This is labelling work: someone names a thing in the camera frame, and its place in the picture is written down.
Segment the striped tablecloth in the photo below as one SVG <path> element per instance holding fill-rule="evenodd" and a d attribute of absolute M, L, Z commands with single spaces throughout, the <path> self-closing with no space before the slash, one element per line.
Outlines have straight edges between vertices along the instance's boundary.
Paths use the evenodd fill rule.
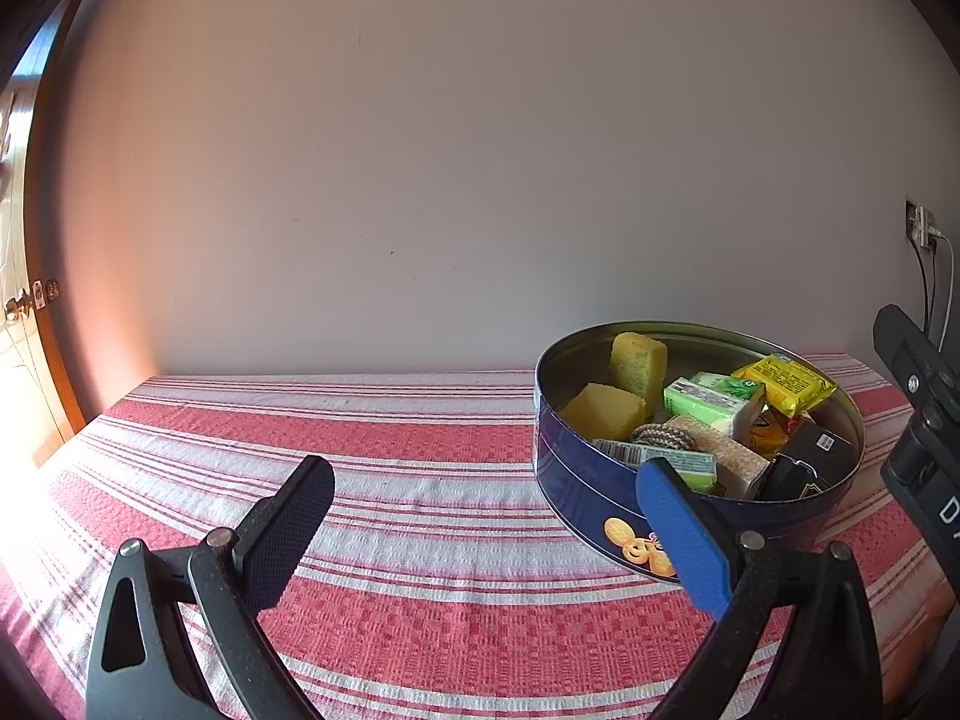
<path fill-rule="evenodd" d="M 909 409 L 865 365 L 811 359 L 862 410 L 863 470 L 821 541 L 856 553 L 887 661 L 942 581 L 877 471 Z M 709 627 L 682 591 L 607 562 L 560 525 L 531 471 L 528 371 L 157 377 L 3 484 L 0 624 L 67 718 L 118 545 L 234 525 L 305 453 L 336 498 L 261 623 L 328 718 L 617 718 L 669 689 Z M 243 716 L 186 610 L 221 709 Z M 750 706 L 779 615 L 728 711 Z"/>

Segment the wall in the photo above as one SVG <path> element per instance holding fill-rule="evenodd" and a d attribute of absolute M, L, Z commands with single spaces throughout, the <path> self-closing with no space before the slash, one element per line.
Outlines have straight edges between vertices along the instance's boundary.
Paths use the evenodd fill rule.
<path fill-rule="evenodd" d="M 151 370 L 529 367 L 632 317 L 875 362 L 875 311 L 922 304 L 904 193 L 960 242 L 960 79 L 907 0 L 95 0 L 73 43 L 93 410 Z"/>

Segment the black cable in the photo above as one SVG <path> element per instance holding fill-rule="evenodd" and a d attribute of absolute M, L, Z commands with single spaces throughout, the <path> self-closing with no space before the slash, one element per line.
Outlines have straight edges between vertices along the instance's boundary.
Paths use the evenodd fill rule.
<path fill-rule="evenodd" d="M 920 250 L 917 248 L 917 245 L 912 238 L 908 238 L 911 247 L 913 247 L 913 253 L 917 255 L 917 264 L 920 266 L 920 276 L 923 277 L 923 334 L 928 335 L 930 332 L 930 294 L 926 290 L 926 269 L 923 267 L 923 259 L 920 258 Z"/>
<path fill-rule="evenodd" d="M 936 316 L 933 312 L 937 306 L 937 239 L 933 236 L 930 236 L 930 255 L 930 281 L 932 283 L 930 287 L 930 330 L 932 330 L 933 317 Z"/>

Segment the power socket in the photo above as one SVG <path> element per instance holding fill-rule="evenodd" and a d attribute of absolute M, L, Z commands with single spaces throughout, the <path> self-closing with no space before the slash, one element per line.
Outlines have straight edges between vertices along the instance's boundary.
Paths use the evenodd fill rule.
<path fill-rule="evenodd" d="M 906 237 L 918 248 L 930 250 L 930 227 L 934 226 L 933 213 L 923 205 L 906 199 Z"/>

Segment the yellow plastic package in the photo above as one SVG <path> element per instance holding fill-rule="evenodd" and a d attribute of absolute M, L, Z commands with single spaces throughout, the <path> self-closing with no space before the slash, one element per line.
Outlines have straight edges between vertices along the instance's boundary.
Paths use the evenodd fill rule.
<path fill-rule="evenodd" d="M 782 354 L 771 354 L 730 375 L 763 382 L 767 403 L 786 416 L 812 409 L 837 389 L 826 376 Z"/>

